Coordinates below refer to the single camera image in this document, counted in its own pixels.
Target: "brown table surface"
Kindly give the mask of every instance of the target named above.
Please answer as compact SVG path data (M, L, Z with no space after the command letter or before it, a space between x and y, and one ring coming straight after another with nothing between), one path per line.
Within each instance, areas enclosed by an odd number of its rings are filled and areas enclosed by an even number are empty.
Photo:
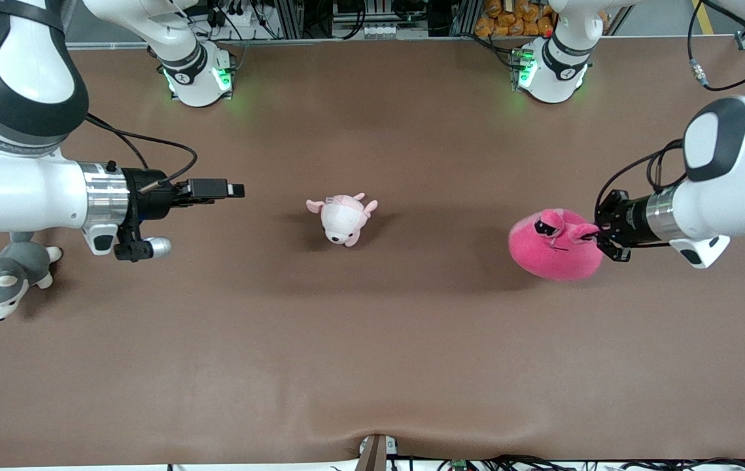
M745 75L732 38L695 50L713 83ZM169 101L145 51L74 57L93 113L189 143L190 176L247 197L144 224L165 260L41 235L66 254L0 323L0 466L325 461L376 432L433 457L745 457L745 239L708 271L659 249L576 284L506 250L525 215L591 215L722 96L683 39L603 41L561 105L471 42L253 48L205 109ZM91 125L64 151L136 165ZM648 193L642 171L618 187ZM329 244L305 200L360 191L381 202L360 244Z

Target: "plush toy ear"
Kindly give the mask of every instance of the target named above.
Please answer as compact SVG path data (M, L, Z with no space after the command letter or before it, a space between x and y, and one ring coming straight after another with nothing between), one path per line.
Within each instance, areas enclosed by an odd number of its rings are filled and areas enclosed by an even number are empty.
M322 206L325 206L325 203L322 201L317 201L315 203L312 200L307 200L305 205L313 214L318 214L321 211Z
M578 226L570 227L567 237L570 238L570 242L573 244L584 244L585 242L594 241L597 233L599 233L599 226L596 226L596 224L579 224Z
M13 275L0 275L0 287L12 287L17 283L17 277Z
M378 207L378 200L370 201L369 205L367 205L366 208L364 208L364 216L371 217L372 211L375 211L377 207Z
M564 232L564 218L555 209L544 209L534 223L534 231L543 237L556 238Z

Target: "small plush toy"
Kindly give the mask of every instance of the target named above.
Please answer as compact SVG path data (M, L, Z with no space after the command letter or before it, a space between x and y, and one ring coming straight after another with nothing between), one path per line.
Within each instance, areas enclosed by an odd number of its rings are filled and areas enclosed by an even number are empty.
M538 277L582 280L602 263L597 232L599 227L569 209L545 209L512 227L509 252L518 265Z
M10 233L11 242L0 253L0 320L17 308L29 287L52 285L50 263L61 258L58 247L43 247L32 242L31 232Z
M327 239L334 244L343 244L346 247L358 243L360 228L366 225L372 211L378 207L377 201L370 201L364 207L360 201L366 194L338 194L325 201L307 200L305 205L309 211L321 215L322 230L325 231Z

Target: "pink plush toy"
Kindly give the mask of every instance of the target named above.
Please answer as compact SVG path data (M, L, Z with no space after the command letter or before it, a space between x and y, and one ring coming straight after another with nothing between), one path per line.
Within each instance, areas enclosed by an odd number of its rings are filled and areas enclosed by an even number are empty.
M509 252L533 275L555 281L582 280L602 263L599 227L569 209L545 209L523 218L509 232Z
M360 239L360 228L366 225L372 211L378 207L377 201L370 201L369 205L364 207L360 201L366 194L338 194L325 201L307 200L305 205L309 211L321 215L322 230L325 236L335 244L343 244L346 247L358 243Z

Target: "yellow tape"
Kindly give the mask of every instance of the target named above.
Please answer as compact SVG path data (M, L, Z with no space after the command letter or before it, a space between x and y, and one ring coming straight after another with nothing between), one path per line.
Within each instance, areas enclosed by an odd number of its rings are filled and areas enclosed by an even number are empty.
M692 0L692 5L697 7L698 0ZM712 30L712 24L710 23L710 15L706 14L706 6L703 3L698 9L698 24L701 25L701 33L704 33L704 35L715 35L716 32Z

